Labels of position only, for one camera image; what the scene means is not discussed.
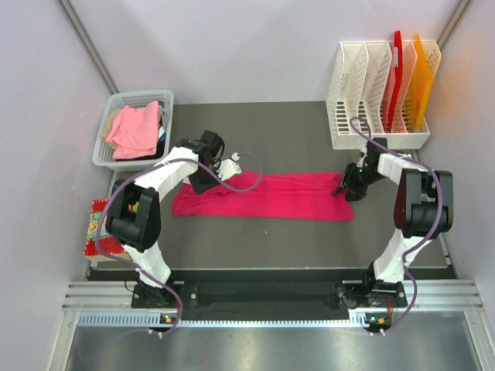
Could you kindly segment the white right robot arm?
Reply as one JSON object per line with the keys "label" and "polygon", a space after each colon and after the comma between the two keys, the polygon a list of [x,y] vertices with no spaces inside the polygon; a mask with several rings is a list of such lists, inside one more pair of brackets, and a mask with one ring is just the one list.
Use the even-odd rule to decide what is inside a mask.
{"label": "white right robot arm", "polygon": [[452,173],[429,170],[406,154],[389,151],[384,138],[366,144],[359,162],[346,166],[333,194],[344,196],[348,202],[359,201],[370,185],[382,179],[398,187],[395,230],[382,255],[363,272],[359,284],[338,285],[340,303],[348,308],[382,306],[387,301],[406,306],[402,284],[406,269],[424,246],[453,225]]}

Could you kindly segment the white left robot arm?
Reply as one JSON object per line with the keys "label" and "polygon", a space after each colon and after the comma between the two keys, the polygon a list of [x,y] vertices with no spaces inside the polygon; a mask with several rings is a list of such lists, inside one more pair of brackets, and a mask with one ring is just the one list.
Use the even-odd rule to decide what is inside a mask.
{"label": "white left robot arm", "polygon": [[164,197],[184,179],[200,195],[217,186],[214,172],[217,156],[224,153],[224,141],[215,132],[205,131],[198,140],[181,140],[155,166],[138,173],[129,183],[114,184],[117,193],[108,210],[106,231],[137,264],[139,280],[149,287],[148,296],[158,306],[170,305],[175,288],[167,283],[171,270],[159,248],[161,206]]}

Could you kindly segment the magenta t shirt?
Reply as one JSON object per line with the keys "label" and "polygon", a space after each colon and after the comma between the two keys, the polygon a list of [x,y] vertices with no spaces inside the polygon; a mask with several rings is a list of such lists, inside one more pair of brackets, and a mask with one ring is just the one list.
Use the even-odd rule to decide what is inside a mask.
{"label": "magenta t shirt", "polygon": [[184,184],[172,201],[172,214],[349,221],[353,210],[345,195],[333,194],[341,178],[337,172],[263,175],[249,192],[234,192],[217,185],[201,195]]}

